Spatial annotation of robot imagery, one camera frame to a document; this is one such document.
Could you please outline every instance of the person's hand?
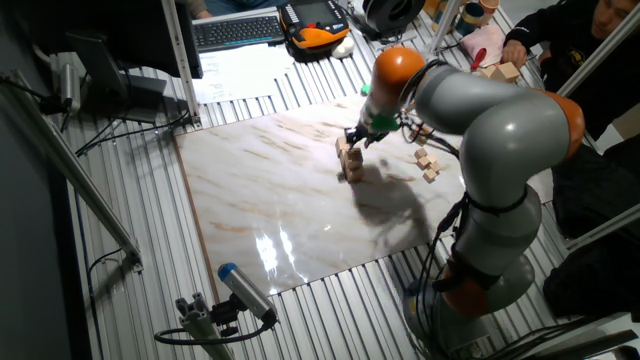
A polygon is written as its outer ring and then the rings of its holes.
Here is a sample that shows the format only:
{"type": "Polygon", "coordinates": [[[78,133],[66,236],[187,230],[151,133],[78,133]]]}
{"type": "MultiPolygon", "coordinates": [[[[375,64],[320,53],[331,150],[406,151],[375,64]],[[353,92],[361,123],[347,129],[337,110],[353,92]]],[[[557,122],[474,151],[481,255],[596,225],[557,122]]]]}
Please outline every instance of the person's hand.
{"type": "Polygon", "coordinates": [[[198,16],[196,16],[198,19],[206,19],[208,17],[213,17],[213,15],[211,15],[211,13],[209,13],[207,10],[201,12],[200,14],[198,14],[198,16]]]}
{"type": "Polygon", "coordinates": [[[509,40],[507,46],[502,49],[502,63],[513,63],[516,69],[527,63],[527,56],[527,49],[518,40],[509,40]]]}

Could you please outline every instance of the black keyboard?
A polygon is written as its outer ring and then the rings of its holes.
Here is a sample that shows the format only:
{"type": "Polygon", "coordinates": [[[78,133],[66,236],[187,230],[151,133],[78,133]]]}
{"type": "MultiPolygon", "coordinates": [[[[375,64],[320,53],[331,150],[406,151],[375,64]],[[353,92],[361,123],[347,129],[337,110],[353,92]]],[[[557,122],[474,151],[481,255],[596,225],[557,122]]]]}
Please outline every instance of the black keyboard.
{"type": "Polygon", "coordinates": [[[284,41],[277,16],[198,24],[194,29],[200,52],[284,41]]]}

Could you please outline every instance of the white marble surface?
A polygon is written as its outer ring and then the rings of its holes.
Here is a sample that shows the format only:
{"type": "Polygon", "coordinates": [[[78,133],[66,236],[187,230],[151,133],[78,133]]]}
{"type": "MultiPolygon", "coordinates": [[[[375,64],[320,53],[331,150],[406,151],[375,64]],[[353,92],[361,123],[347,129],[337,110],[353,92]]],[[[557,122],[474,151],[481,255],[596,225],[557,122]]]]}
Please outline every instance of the white marble surface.
{"type": "MultiPolygon", "coordinates": [[[[341,179],[336,137],[364,98],[313,105],[176,137],[214,274],[235,262],[276,293],[427,242],[464,187],[455,158],[422,178],[402,134],[363,151],[361,183],[341,179]]],[[[447,137],[459,145],[459,137],[447,137]]],[[[217,276],[221,300],[229,290],[217,276]]]]}

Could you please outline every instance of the robotic arm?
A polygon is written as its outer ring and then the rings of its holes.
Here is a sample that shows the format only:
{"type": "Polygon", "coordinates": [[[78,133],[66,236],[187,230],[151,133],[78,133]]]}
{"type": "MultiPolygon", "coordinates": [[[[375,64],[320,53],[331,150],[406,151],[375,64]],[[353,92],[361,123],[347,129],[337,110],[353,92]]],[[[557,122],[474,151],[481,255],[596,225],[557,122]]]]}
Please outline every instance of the robotic arm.
{"type": "Polygon", "coordinates": [[[414,333],[433,335],[422,331],[430,317],[451,351],[482,337],[477,319],[509,306],[532,284],[533,268],[523,252],[538,232],[541,206],[526,182],[577,150],[584,119],[578,105],[556,94],[480,78],[442,62],[425,66],[421,59],[405,48],[383,52],[358,125],[345,133],[352,146],[361,138],[365,146],[380,141],[399,127],[390,119],[414,92],[426,125],[463,135],[460,167],[468,208],[452,256],[442,280],[416,284],[404,299],[414,333]]]}

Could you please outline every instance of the paper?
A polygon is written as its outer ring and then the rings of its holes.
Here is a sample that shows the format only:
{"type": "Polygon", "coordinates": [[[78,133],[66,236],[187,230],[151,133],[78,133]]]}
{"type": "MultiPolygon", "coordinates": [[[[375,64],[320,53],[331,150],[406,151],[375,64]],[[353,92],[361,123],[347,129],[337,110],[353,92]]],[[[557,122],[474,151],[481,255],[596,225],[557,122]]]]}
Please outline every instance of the paper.
{"type": "Polygon", "coordinates": [[[285,49],[267,44],[200,55],[203,78],[194,79],[201,104],[274,95],[275,78],[293,69],[285,49]]]}

